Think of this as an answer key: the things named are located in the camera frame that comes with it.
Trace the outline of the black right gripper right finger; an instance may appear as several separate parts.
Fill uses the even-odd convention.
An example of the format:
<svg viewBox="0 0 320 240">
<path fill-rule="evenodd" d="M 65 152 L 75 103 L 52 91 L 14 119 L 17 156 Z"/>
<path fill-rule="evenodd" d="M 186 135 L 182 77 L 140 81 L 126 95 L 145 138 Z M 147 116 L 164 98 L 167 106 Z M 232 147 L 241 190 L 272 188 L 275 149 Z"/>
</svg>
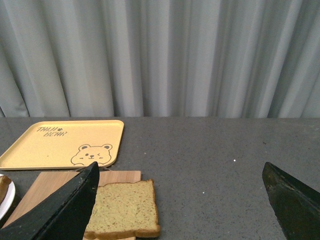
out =
<svg viewBox="0 0 320 240">
<path fill-rule="evenodd" d="M 320 193 L 270 162 L 262 171 L 269 203 L 288 240 L 320 238 Z"/>
</svg>

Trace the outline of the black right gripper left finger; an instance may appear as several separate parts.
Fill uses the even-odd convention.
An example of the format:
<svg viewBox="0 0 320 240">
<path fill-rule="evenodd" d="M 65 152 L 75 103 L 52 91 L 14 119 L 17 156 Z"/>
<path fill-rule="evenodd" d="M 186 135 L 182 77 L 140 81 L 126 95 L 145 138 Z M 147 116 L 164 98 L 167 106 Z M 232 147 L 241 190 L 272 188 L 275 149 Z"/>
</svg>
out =
<svg viewBox="0 0 320 240">
<path fill-rule="evenodd" d="M 97 162 L 0 231 L 2 240 L 81 240 L 96 202 Z"/>
</svg>

